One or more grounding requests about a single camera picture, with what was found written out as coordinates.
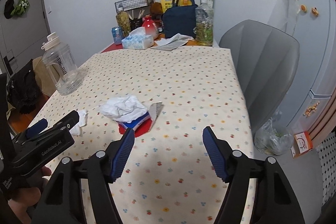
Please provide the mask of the left hand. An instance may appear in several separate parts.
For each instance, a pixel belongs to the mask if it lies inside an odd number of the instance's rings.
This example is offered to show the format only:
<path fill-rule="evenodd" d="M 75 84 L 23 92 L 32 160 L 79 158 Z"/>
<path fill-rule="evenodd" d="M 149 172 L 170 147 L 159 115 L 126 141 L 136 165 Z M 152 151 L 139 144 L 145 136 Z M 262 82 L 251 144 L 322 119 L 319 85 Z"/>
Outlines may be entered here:
<path fill-rule="evenodd" d="M 46 177 L 52 175 L 52 170 L 44 166 L 41 168 L 41 174 L 42 186 L 40 188 L 31 187 L 19 189 L 16 196 L 7 202 L 20 223 L 31 223 L 31 217 L 28 215 L 27 209 L 40 200 L 42 195 L 41 190 L 43 190 L 49 182 Z"/>

